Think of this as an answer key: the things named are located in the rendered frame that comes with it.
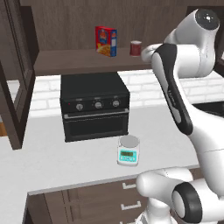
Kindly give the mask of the brown base cabinet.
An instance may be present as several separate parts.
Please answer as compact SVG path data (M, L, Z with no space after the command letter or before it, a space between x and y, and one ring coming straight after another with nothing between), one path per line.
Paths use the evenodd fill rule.
M28 197L24 224L131 224L145 209L147 199L136 188L123 190L123 182L110 182L69 190L41 193ZM136 209L121 209L135 205Z

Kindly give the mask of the teal and white digital scale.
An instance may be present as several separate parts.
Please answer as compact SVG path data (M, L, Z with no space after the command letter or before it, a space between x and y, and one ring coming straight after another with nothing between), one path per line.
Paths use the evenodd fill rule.
M137 166L140 155L140 141L136 136L121 136L117 147L117 163L123 166Z

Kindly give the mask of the red and blue cereal box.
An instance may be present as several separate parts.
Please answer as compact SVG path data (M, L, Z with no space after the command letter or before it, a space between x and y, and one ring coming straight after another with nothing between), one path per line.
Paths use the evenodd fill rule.
M94 34L96 51L108 57L115 57L117 52L117 29L96 26Z

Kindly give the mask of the dark sink basin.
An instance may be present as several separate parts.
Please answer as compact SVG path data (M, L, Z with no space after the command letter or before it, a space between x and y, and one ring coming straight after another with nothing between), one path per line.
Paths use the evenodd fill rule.
M193 106L209 114L224 117L224 101L194 103Z

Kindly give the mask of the black toaster oven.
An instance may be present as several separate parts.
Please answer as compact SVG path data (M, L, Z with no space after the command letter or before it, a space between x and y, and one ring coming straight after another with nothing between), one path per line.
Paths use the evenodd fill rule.
M128 134L130 91L118 72L64 74L59 101L67 143Z

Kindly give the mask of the red canned food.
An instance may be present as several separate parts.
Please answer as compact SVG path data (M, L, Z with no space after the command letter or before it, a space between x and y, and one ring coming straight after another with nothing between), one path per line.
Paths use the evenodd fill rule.
M141 54L142 42L138 40L132 40L130 42L129 54L131 56L139 56Z

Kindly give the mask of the dark brown wall cabinet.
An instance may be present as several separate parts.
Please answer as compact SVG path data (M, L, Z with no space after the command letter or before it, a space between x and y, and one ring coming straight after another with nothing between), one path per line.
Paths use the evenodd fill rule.
M37 76L142 70L150 66L130 56L130 42L163 42L189 7L224 10L224 0L19 0L31 10L38 41ZM95 27L117 29L117 55L95 50Z

